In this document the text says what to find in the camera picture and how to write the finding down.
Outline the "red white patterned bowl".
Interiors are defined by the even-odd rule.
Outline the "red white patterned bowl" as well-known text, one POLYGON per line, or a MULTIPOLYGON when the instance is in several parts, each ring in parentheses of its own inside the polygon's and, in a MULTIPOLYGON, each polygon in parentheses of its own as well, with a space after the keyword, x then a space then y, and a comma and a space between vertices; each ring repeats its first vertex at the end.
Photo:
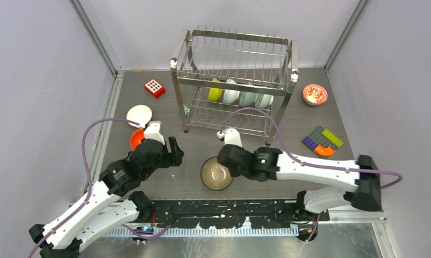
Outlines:
POLYGON ((321 105, 328 100, 328 92, 320 85, 309 84, 303 89, 303 99, 309 105, 321 105))

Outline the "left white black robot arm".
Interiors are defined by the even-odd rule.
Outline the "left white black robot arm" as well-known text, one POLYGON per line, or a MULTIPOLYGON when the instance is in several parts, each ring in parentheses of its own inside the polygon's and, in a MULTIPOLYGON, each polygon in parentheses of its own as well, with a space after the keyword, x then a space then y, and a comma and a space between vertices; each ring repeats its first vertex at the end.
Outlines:
POLYGON ((144 139, 134 151, 111 162, 91 189, 52 222, 35 224, 29 234, 41 257, 78 257, 94 240, 131 221, 151 221, 152 201, 137 191, 157 169, 178 167, 184 152, 175 137, 168 143, 144 139))

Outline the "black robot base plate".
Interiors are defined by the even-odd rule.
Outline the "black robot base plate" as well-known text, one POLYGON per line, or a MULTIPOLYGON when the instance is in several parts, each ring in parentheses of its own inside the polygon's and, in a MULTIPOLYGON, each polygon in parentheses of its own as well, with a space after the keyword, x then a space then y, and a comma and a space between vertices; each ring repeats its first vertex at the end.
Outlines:
POLYGON ((134 222, 203 229, 233 229, 250 223, 253 229, 262 229, 286 228, 291 223, 311 225, 316 218, 298 211, 294 199, 154 200, 153 206, 154 214, 134 222))

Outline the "orange bowl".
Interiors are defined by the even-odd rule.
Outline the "orange bowl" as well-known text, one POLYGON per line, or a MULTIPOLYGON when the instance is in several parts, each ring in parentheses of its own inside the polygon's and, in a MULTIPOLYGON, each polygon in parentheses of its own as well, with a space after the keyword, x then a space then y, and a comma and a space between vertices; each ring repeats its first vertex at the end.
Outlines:
POLYGON ((143 139, 145 138, 144 130, 143 129, 136 130, 135 132, 132 133, 130 138, 132 138, 132 137, 136 137, 136 138, 141 139, 141 143, 142 143, 143 139))
POLYGON ((136 137, 132 137, 130 138, 130 147, 132 148, 132 150, 134 151, 135 148, 141 144, 141 139, 136 138, 136 137))

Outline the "steel two-tier dish rack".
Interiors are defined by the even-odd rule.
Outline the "steel two-tier dish rack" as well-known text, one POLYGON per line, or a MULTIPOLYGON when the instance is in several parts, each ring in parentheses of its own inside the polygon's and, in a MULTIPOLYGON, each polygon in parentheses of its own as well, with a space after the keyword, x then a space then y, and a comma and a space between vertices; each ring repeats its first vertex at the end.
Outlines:
POLYGON ((182 131, 190 127, 265 137, 270 146, 277 133, 299 76, 299 45, 276 35, 257 35, 207 28, 181 32, 170 60, 170 71, 182 131), (210 87, 223 90, 209 102, 210 87), (274 95, 265 109, 222 102, 224 90, 274 95), (183 105, 190 114, 186 118, 183 105))

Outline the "pale green bowl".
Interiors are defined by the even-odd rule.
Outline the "pale green bowl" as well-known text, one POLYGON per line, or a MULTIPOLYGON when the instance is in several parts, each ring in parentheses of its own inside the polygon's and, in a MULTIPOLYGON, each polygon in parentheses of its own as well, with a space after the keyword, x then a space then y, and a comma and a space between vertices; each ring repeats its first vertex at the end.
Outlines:
POLYGON ((249 106, 254 104, 258 99, 258 93, 242 91, 239 97, 240 106, 249 106))
POLYGON ((254 107, 257 109, 265 109, 270 106, 274 101, 274 95, 269 94, 258 94, 257 99, 254 103, 254 107))

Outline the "dark blue bowl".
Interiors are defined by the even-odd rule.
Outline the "dark blue bowl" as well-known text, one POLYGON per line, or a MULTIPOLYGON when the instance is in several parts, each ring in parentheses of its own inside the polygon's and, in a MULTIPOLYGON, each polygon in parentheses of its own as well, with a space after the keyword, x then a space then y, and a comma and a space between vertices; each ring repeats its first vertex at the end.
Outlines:
POLYGON ((200 170, 202 183, 210 190, 221 191, 227 189, 234 177, 231 176, 228 168, 217 162, 217 157, 207 159, 200 170))

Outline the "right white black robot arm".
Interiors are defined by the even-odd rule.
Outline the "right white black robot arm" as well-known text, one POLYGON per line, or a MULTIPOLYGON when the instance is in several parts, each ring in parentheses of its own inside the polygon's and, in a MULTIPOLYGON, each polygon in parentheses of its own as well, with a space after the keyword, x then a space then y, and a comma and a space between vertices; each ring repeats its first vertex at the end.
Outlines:
POLYGON ((298 193, 294 213, 300 220, 339 206, 369 212, 382 210, 380 178, 372 169, 372 159, 323 160, 287 154, 277 148, 260 147, 249 152, 237 145, 225 145, 217 162, 228 168, 232 177, 265 182, 267 180, 300 180, 324 184, 319 190, 298 193))

